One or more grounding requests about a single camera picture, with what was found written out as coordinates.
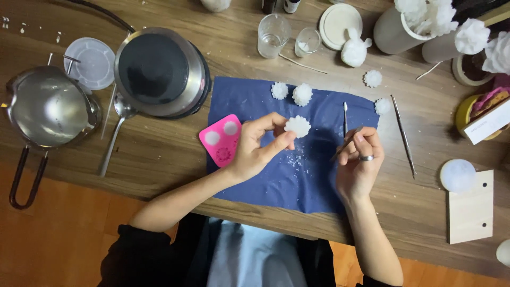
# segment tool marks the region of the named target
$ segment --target ring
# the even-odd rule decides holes
[[[360,161],[371,161],[372,159],[374,159],[374,156],[373,155],[359,156],[358,159],[360,159]]]

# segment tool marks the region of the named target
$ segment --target blue cloth mat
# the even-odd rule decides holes
[[[227,188],[214,197],[250,204],[283,207],[304,213],[340,212],[344,207],[334,188],[337,164],[330,162],[336,147],[343,143],[343,103],[348,105],[349,129],[359,125],[376,127],[379,116],[374,102],[349,93],[313,90],[308,105],[299,107],[292,99],[295,86],[289,87],[284,100],[274,99],[271,85],[264,80],[215,77],[208,124],[235,114],[241,123],[271,112],[286,118],[304,116],[312,128],[296,139],[294,151],[282,151],[257,176]],[[262,146],[273,141],[271,132]],[[207,171],[219,167],[207,155]]]

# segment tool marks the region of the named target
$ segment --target forearm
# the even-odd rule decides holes
[[[206,199],[238,183],[227,169],[217,170],[151,200],[129,224],[148,231],[164,232]]]
[[[346,204],[346,209],[363,273],[380,282],[402,286],[400,261],[379,224],[370,199],[352,201]]]

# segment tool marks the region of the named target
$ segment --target black sleeve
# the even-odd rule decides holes
[[[363,284],[356,284],[356,287],[395,287],[363,275]]]
[[[129,225],[119,225],[120,235],[101,263],[98,286],[175,286],[184,278],[170,237]]]

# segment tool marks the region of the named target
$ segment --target orange wooden floor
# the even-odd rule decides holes
[[[101,260],[118,238],[117,226],[144,202],[43,179],[34,205],[20,212],[8,202],[13,176],[14,167],[0,163],[0,286],[96,286]],[[25,171],[18,196],[22,203],[32,179],[33,174]],[[337,286],[361,282],[354,247],[334,242],[331,247]],[[414,260],[400,262],[404,286],[510,286],[507,281]]]

